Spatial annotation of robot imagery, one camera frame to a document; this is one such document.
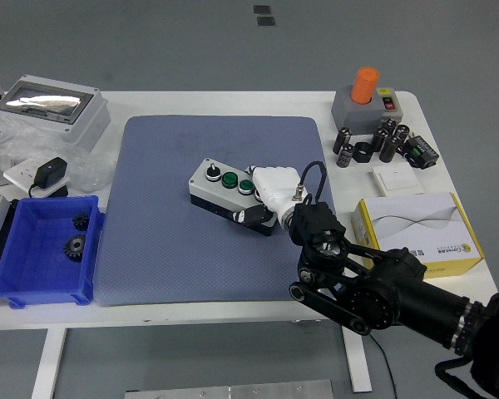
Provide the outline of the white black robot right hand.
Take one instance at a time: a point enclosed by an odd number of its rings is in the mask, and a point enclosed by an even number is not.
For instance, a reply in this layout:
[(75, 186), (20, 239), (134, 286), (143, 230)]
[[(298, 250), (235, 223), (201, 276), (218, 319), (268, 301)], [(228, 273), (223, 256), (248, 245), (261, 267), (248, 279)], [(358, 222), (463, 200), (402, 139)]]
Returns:
[(252, 180), (261, 202), (231, 216), (244, 226), (268, 222), (275, 215), (283, 229), (287, 229), (294, 207), (307, 196), (296, 169), (292, 167), (254, 167)]

